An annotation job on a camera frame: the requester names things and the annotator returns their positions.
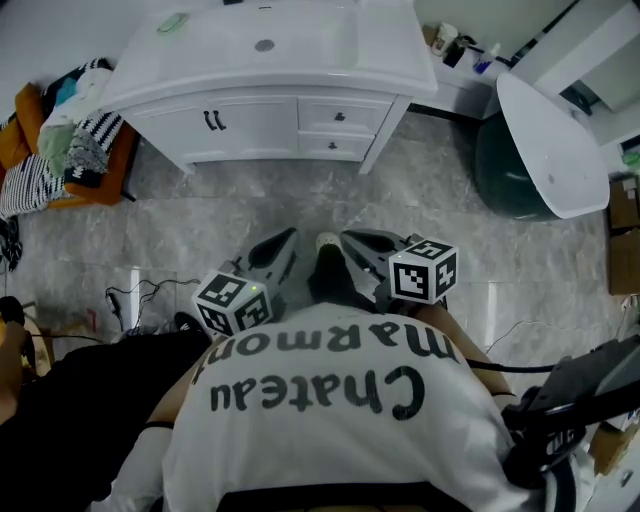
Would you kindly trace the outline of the cardboard box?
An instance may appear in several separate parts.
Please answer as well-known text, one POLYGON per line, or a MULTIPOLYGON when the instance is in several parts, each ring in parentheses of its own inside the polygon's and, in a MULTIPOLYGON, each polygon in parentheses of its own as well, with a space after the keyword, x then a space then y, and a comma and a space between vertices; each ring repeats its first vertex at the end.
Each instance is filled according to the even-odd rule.
POLYGON ((609 239, 609 293, 640 294, 640 229, 609 239))
POLYGON ((636 175, 610 183, 608 217, 614 230, 640 228, 640 180, 636 175))

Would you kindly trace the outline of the person in white t-shirt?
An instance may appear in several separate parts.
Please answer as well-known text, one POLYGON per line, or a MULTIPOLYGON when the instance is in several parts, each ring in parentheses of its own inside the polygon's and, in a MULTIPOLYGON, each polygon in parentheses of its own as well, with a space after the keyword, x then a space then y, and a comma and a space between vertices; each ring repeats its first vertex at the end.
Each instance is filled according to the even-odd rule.
POLYGON ((494 397, 441 331, 322 303, 214 348, 174 424, 147 424, 102 512, 582 512, 578 449, 532 488, 494 397))

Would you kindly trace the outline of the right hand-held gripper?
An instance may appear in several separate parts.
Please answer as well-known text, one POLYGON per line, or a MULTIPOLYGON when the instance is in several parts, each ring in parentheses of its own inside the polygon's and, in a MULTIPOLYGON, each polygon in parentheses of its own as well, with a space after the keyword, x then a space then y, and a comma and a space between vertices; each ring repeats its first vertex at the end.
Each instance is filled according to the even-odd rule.
POLYGON ((342 248, 361 270, 381 281, 374 292, 380 312, 398 310, 400 301, 446 304, 446 294, 458 282, 459 249, 439 239, 349 229, 342 232, 342 248))

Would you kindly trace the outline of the dark square bottle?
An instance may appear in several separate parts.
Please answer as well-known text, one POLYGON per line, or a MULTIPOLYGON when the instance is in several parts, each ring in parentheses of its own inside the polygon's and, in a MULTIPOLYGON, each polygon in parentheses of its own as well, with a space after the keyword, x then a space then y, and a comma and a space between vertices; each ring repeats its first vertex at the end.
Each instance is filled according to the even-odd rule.
POLYGON ((443 58, 443 64, 450 68, 455 68, 464 55, 467 47, 468 41, 465 38, 456 38, 449 46, 448 51, 443 58))

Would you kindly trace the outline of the person's left forearm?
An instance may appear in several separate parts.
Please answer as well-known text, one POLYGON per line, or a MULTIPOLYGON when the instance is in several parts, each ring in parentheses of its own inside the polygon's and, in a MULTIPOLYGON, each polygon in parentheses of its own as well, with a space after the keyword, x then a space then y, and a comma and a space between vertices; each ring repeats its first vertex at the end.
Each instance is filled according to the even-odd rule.
POLYGON ((147 419, 147 424, 154 422, 175 423, 196 370, 204 363, 209 353, 226 339, 227 337, 224 335, 218 335, 213 339, 211 346, 205 350, 200 358, 164 394, 147 419))

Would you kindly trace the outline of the dark green white bathtub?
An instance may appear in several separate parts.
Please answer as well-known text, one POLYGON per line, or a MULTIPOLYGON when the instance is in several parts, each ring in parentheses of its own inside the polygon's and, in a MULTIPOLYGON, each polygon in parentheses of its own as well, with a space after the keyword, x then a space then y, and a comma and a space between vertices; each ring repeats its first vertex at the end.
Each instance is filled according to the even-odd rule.
POLYGON ((584 126, 509 72, 496 80, 498 111, 480 126, 473 179, 501 217, 543 222, 603 210, 607 166, 584 126))

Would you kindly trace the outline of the black white striped cloth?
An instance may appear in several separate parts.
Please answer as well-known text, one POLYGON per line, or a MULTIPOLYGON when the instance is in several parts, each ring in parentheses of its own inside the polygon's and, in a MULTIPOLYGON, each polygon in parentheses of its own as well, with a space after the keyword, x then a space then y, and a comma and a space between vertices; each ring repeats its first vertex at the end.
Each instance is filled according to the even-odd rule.
POLYGON ((48 162, 32 154, 6 172, 0 190, 0 218, 37 212, 53 201, 68 198, 64 179, 51 175, 48 162))

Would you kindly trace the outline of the gray knitted cloth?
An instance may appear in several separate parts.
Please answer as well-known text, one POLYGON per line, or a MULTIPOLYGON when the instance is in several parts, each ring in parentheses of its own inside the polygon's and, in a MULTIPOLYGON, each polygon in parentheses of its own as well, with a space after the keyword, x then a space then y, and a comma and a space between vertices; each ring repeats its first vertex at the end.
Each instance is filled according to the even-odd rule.
POLYGON ((66 165, 104 174, 108 168, 108 157, 89 132, 78 128, 71 139, 66 165))

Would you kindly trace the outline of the blue white tube bottle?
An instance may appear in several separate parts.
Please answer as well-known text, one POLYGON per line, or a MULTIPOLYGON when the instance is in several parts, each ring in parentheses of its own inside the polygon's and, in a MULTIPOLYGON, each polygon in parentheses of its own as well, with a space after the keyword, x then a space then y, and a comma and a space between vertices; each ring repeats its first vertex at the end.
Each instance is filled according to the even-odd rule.
POLYGON ((500 50, 501 50, 501 44, 495 43, 491 45, 489 48, 487 48, 486 50, 483 50, 481 53, 479 53, 476 61, 473 64, 473 67, 472 67, 473 71, 478 75, 482 75, 490 67, 490 65, 497 59, 497 57, 499 56, 500 50))

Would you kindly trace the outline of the person's black trouser leg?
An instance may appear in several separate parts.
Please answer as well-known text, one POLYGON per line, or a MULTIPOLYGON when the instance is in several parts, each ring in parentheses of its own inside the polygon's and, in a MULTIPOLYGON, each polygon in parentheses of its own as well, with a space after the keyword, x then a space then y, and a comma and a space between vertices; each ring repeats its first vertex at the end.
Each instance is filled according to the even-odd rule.
POLYGON ((356 290, 345 257, 337 245, 326 244, 320 248, 307 285, 315 304, 326 302, 377 312, 375 304, 356 290))

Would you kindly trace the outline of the black white striped blanket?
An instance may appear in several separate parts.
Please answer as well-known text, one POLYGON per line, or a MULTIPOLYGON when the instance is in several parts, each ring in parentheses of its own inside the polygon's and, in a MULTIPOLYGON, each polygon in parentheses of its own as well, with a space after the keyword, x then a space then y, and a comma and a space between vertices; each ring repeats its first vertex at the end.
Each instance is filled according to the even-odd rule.
MULTIPOLYGON (((72 113, 70 118, 76 124, 75 131, 80 128, 89 132, 93 138, 102 146, 106 152, 107 157, 111 152, 115 137, 118 134, 123 124, 123 119, 120 115, 97 108, 99 99, 78 99, 76 94, 76 81, 87 70, 93 68, 105 68, 113 71, 110 62, 105 58, 98 58, 90 61, 84 66, 74 70, 69 76, 67 76, 56 93, 55 105, 64 105, 66 103, 73 103, 72 113)), ((65 178, 68 181, 89 181, 88 175, 90 173, 100 174, 80 168, 69 168, 65 161, 65 178)))

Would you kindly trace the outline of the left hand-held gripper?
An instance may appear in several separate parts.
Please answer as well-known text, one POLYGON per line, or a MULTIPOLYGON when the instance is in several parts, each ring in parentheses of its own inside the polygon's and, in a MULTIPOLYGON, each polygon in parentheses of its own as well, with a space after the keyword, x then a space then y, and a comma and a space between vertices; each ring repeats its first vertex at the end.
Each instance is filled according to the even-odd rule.
POLYGON ((204 326, 231 337, 274 318, 273 302, 296 260, 293 227, 264 238, 242 257, 211 270, 192 295, 204 326))

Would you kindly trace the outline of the white low ledge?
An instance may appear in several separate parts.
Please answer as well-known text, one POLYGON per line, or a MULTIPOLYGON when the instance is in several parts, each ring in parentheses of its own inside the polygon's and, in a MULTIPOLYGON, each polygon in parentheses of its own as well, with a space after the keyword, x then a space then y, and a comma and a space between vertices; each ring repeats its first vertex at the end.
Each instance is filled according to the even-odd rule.
POLYGON ((414 97, 412 103, 451 114, 484 119, 495 96, 497 77, 509 70, 499 61, 493 61, 483 74, 477 74, 473 65, 478 53, 467 49, 454 68, 432 56, 438 90, 433 97, 414 97))

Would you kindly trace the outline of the white cabinet door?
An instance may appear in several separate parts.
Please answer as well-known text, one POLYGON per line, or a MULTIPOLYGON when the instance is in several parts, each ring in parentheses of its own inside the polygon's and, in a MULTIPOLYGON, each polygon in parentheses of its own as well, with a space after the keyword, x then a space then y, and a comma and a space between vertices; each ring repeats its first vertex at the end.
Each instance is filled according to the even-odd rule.
POLYGON ((298 152, 297 99, 266 95, 226 98, 207 108, 220 113, 226 130, 213 135, 221 160, 290 158, 298 152))
MULTIPOLYGON (((205 110, 209 111, 200 100, 174 98, 127 107, 119 114, 176 167, 193 174, 191 155, 208 151, 212 136, 219 131, 209 129, 205 110)), ((210 119, 217 126, 211 113, 210 119)))

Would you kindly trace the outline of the white sink countertop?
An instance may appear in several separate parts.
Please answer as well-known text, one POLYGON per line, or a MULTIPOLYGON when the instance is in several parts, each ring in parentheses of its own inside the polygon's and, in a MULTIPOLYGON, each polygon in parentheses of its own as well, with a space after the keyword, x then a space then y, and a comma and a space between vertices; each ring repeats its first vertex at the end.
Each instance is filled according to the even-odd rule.
POLYGON ((213 4, 163 33, 148 17, 101 104, 259 86, 339 87, 430 98, 438 83, 411 0, 249 0, 213 4))

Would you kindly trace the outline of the person's right forearm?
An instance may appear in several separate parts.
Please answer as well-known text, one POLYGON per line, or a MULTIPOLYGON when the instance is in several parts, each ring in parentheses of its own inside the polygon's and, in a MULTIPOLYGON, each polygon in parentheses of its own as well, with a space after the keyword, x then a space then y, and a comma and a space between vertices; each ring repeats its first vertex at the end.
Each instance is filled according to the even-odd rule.
MULTIPOLYGON (((465 359, 482 363, 491 362, 442 305, 416 305, 412 309, 412 317, 441 331, 451 340, 465 359)), ((492 396, 515 397, 504 376, 498 370, 473 368, 472 372, 492 396)))

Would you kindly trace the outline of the pale green cloth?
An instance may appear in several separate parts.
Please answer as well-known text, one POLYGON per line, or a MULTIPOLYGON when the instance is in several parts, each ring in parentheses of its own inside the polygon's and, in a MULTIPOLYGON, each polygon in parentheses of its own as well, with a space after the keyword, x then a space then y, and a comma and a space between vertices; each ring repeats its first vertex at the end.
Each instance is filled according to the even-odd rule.
POLYGON ((43 126, 38 138, 40 156, 48 162, 49 172, 62 177, 65 161, 76 127, 74 124, 43 126))

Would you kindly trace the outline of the white paper cup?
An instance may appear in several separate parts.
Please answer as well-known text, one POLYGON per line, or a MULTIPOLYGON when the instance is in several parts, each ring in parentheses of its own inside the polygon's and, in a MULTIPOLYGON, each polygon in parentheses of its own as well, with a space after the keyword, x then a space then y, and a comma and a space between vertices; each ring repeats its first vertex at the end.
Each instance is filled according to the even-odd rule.
POLYGON ((443 56, 458 36, 459 31, 455 26, 445 22, 440 23, 431 44, 432 53, 443 56))

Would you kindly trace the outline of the white cabinet drawer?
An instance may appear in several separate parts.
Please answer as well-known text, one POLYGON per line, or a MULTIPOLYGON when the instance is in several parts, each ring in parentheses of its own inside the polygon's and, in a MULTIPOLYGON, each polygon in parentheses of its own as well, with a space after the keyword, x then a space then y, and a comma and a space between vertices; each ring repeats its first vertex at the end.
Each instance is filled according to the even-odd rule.
POLYGON ((300 131, 299 156, 303 159, 360 162, 364 159, 373 140, 373 136, 367 135, 300 131), (332 141, 337 145, 336 150, 328 148, 332 141))
POLYGON ((375 135, 382 125, 390 102, 358 98, 301 96, 298 98, 299 128, 309 132, 375 135), (338 112, 343 122, 335 120, 338 112))

